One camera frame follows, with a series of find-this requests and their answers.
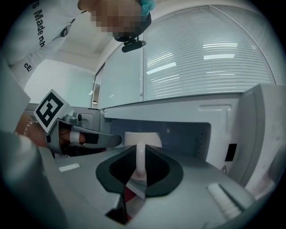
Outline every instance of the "ceiling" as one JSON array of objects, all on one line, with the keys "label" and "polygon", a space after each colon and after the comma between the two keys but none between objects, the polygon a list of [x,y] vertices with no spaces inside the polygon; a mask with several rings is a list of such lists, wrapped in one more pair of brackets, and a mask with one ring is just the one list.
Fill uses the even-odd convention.
[{"label": "ceiling", "polygon": [[90,21],[90,13],[85,12],[74,21],[60,51],[89,57],[100,54],[111,40],[112,36],[96,27],[95,22]]}]

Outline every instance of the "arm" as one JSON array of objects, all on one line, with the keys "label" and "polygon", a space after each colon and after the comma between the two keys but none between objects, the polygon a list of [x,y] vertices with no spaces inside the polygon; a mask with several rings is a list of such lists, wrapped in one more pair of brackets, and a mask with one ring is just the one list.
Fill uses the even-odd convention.
[{"label": "arm", "polygon": [[[27,124],[30,120],[32,120],[31,116],[28,113],[24,112],[16,128],[17,134],[24,134]],[[60,129],[59,135],[61,145],[70,141],[70,132],[68,129]],[[27,137],[30,138],[30,140],[34,142],[37,146],[48,148],[46,144],[45,132],[39,123],[33,123],[29,127]],[[83,134],[80,134],[80,143],[85,143],[85,136]]]},{"label": "arm", "polygon": [[52,40],[50,43],[46,44],[43,48],[31,53],[23,60],[19,61],[18,63],[11,65],[10,69],[16,76],[16,80],[18,84],[24,88],[37,68],[37,66],[47,59],[49,56],[54,54],[63,44],[65,37],[57,37]]}]

